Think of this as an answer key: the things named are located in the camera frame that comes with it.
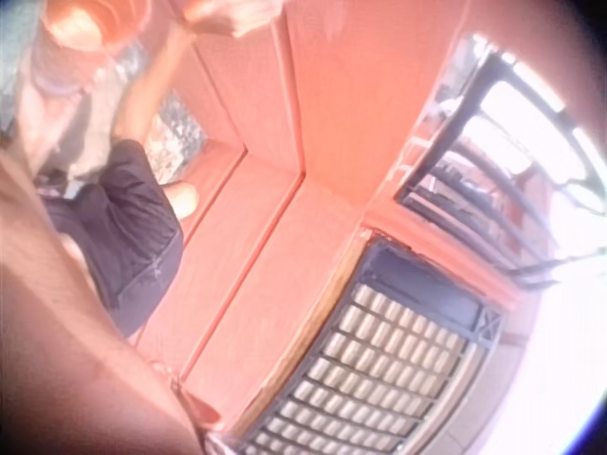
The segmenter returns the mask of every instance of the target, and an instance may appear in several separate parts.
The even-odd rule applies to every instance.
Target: dark shorts
[[[73,200],[46,198],[55,228],[74,239],[101,302],[132,335],[152,315],[181,262],[181,226],[143,147],[117,144],[98,183]]]

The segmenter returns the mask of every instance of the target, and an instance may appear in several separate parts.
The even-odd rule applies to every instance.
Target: person
[[[219,5],[223,0],[214,1]],[[261,4],[266,0],[249,1]],[[267,11],[269,20],[275,12],[270,17],[270,9]],[[216,16],[206,20],[217,29],[213,21],[223,27],[230,10],[216,7],[215,12]],[[259,17],[241,14],[222,29],[241,34],[262,22]],[[170,79],[169,73],[161,74]],[[162,87],[164,82],[156,81]],[[30,124],[18,125],[18,139],[6,150],[0,149],[0,451],[34,455],[205,453],[193,419],[195,412],[185,407],[167,381],[119,332],[97,289],[87,285],[82,269],[62,244],[33,186],[35,163],[44,162],[37,158],[68,123],[69,116],[62,118],[58,113],[68,112],[69,105],[58,109],[55,101],[35,98],[34,117],[46,126],[43,133],[28,131],[28,126],[36,125],[30,118]],[[153,109],[153,103],[145,108]],[[128,108],[122,110],[124,115],[128,112]],[[116,159],[119,164],[133,159],[137,166],[141,152],[137,139],[142,140],[139,134],[144,135],[146,127],[141,118],[130,119],[128,128],[117,130],[124,136],[118,135],[116,143],[127,142],[120,149],[125,153]],[[127,165],[125,173],[136,178],[138,175],[131,177],[130,169]],[[146,177],[139,185],[157,184]],[[101,186],[95,191],[103,190]],[[157,199],[167,207],[169,197]]]
[[[98,182],[85,186],[73,200],[44,197],[65,249],[126,337],[143,326],[175,279],[183,253],[179,221],[195,211],[198,201],[195,188],[188,183],[162,188],[156,182],[142,145],[154,115],[196,33],[239,37],[267,24],[281,6],[279,0],[194,3],[186,11],[188,22],[171,24],[151,64],[127,88],[111,133],[108,162]],[[25,83],[22,93],[26,103],[19,111],[31,112],[28,107],[36,102],[36,90]],[[18,120],[29,132],[35,131],[31,119]],[[44,162],[40,154],[35,155],[33,173]]]

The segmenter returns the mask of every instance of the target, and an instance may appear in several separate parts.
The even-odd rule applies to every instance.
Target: floor
[[[8,130],[13,119],[17,71],[25,49],[35,36],[42,3],[41,0],[6,0],[0,4],[0,129],[3,131]],[[67,173],[69,181],[75,183],[68,193],[76,191],[105,164],[109,132],[120,97],[146,62],[142,47],[132,44],[114,64],[105,68],[91,99],[81,105],[81,112],[52,152],[46,169],[58,168]],[[169,94],[146,143],[157,180],[167,183],[177,179],[185,164],[200,151],[205,138],[200,125],[178,96]]]

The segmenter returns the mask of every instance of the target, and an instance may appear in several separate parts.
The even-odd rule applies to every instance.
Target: skin
[[[218,29],[225,11],[235,12],[222,10],[223,16],[197,20],[198,28]],[[241,27],[247,23],[242,14],[232,21],[241,25],[238,33],[266,22],[254,16]],[[124,98],[114,140],[146,138],[193,39],[190,28],[172,28]],[[204,453],[167,381],[116,330],[79,266],[82,253],[54,231],[33,187],[32,176],[64,127],[58,115],[64,111],[56,105],[65,100],[44,100],[34,92],[25,99],[19,139],[10,151],[0,150],[2,453]],[[195,197],[185,199],[195,207]]]

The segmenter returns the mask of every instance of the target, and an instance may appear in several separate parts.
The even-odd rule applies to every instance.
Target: man
[[[242,35],[276,15],[274,6],[265,8],[271,3],[269,0],[212,3],[213,7],[199,16],[199,30]],[[245,4],[250,16],[242,11],[235,15],[236,6]],[[175,25],[170,33],[167,44],[139,83],[131,87],[122,105],[108,174],[99,186],[89,190],[105,195],[85,196],[103,203],[98,213],[86,211],[86,216],[98,219],[104,232],[121,236],[120,244],[135,248],[136,257],[144,262],[147,253],[141,251],[141,245],[131,236],[137,235],[142,219],[152,216],[160,216],[162,228],[154,229],[148,241],[166,246],[162,252],[167,255],[180,254],[171,249],[171,242],[179,238],[176,215],[169,210],[172,197],[164,195],[148,174],[140,146],[161,99],[160,92],[168,87],[177,68],[180,49],[192,39],[183,26]],[[157,90],[152,97],[146,93],[150,87]],[[48,144],[58,138],[57,132],[65,124],[58,113],[68,110],[56,110],[55,100],[35,96],[21,108],[32,100],[37,103],[35,119],[29,118],[19,125],[21,137],[10,150],[0,150],[0,451],[87,455],[204,453],[188,414],[166,382],[116,330],[104,308],[107,301],[101,304],[87,286],[78,262],[68,256],[46,215],[31,179],[36,174],[36,163],[44,162]],[[28,129],[38,120],[46,126],[42,133]],[[116,183],[118,176],[132,185]],[[113,185],[123,186],[121,192],[115,191]],[[139,206],[147,203],[152,208],[141,214]],[[88,223],[88,218],[80,218],[82,212],[77,213],[71,221],[83,222],[76,225],[78,232],[65,234],[75,241],[90,269],[92,261],[86,257],[87,246],[98,232],[87,230],[95,226]],[[82,240],[80,234],[88,236],[84,244],[78,244]],[[107,246],[117,254],[112,246]],[[154,264],[164,273],[161,263]],[[96,282],[100,278],[95,275],[99,272],[90,272],[95,291],[100,291]],[[105,289],[112,292],[116,289],[113,285],[110,283]],[[116,296],[106,298],[117,301]],[[129,298],[131,303],[138,304],[137,296]]]
[[[152,315],[174,280],[183,252],[179,220],[192,214],[197,205],[191,185],[179,182],[163,189],[157,184],[141,145],[183,54],[196,37],[193,29],[242,36],[267,24],[281,6],[281,0],[193,4],[186,17],[195,26],[172,24],[151,64],[127,89],[99,182],[84,187],[74,200],[45,198],[66,250],[127,337]],[[24,87],[23,94],[29,105],[37,102],[31,85]],[[20,112],[30,114],[29,107],[22,105]],[[22,126],[35,131],[27,115],[20,117],[26,117],[20,121]],[[34,173],[43,162],[40,154],[35,155],[30,161]]]

